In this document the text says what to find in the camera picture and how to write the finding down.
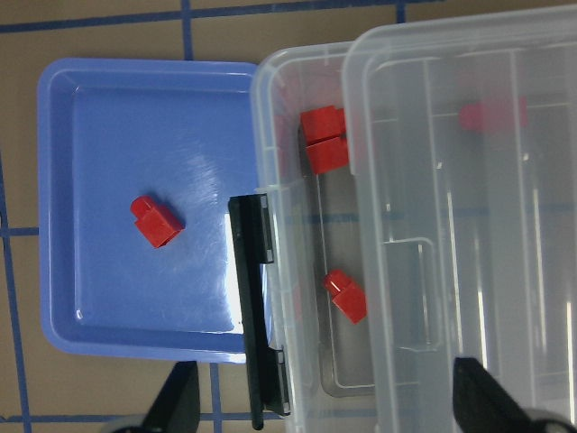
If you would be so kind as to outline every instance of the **black plastic clip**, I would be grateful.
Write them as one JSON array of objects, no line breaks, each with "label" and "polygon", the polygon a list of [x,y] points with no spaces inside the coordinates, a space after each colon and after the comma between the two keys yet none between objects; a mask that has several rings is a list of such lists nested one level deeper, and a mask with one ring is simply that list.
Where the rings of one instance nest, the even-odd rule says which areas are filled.
[{"label": "black plastic clip", "polygon": [[264,321],[261,264],[274,262],[269,204],[266,194],[255,194],[232,197],[228,209],[243,313],[252,427],[260,430],[264,409],[283,416],[290,413],[285,355],[269,347]]}]

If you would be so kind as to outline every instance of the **red toy block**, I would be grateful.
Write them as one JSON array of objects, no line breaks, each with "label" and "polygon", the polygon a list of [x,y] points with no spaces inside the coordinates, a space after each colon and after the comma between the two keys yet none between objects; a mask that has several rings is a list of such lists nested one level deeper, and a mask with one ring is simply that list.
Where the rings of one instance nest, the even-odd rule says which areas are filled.
[{"label": "red toy block", "polygon": [[307,145],[345,134],[344,110],[324,106],[300,115],[300,125]]},{"label": "red toy block", "polygon": [[335,137],[306,147],[310,167],[315,174],[344,167],[349,163],[346,138]]},{"label": "red toy block", "polygon": [[333,269],[323,280],[333,303],[356,325],[367,315],[367,300],[359,285],[340,269]]},{"label": "red toy block", "polygon": [[138,218],[134,224],[154,248],[166,245],[184,229],[167,207],[156,204],[149,196],[138,197],[130,210]]},{"label": "red toy block", "polygon": [[[527,126],[527,100],[519,98],[519,124]],[[515,127],[515,113],[510,100],[495,99],[468,104],[459,111],[459,124],[466,131],[498,133]]]}]

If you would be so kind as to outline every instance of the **storage box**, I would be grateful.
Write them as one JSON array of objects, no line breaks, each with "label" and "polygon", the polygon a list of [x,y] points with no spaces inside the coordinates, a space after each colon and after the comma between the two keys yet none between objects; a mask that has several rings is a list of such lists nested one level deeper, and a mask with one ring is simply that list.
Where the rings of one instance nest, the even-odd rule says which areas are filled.
[{"label": "storage box", "polygon": [[[270,344],[294,432],[450,432],[456,356],[575,421],[577,9],[374,29],[252,82],[270,212]],[[299,114],[344,106],[351,164],[313,176]],[[322,287],[365,289],[349,323]]]}]

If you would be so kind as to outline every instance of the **tiled floor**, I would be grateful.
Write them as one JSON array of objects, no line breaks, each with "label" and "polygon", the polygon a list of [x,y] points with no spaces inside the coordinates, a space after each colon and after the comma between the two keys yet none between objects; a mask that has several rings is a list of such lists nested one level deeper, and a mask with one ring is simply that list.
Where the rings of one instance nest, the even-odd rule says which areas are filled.
[{"label": "tiled floor", "polygon": [[[144,413],[172,363],[67,355],[40,329],[35,89],[53,60],[260,62],[396,21],[575,3],[545,0],[4,0],[0,3],[0,433],[97,432]],[[202,432],[251,429],[243,366],[201,365]],[[122,392],[111,392],[112,389]],[[283,430],[269,420],[267,431]]]}]

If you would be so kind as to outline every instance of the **transparent plastic bin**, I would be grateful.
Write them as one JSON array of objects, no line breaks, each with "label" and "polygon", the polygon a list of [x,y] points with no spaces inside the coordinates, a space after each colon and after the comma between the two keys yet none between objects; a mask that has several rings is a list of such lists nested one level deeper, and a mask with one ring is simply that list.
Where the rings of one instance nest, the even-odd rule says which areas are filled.
[{"label": "transparent plastic bin", "polygon": [[[575,421],[576,79],[575,7],[378,28],[259,67],[289,431],[458,431],[456,356]],[[468,130],[470,104],[501,120]],[[298,116],[327,105],[344,105],[351,165],[315,177]],[[358,327],[323,292],[332,267],[367,292]]]}]

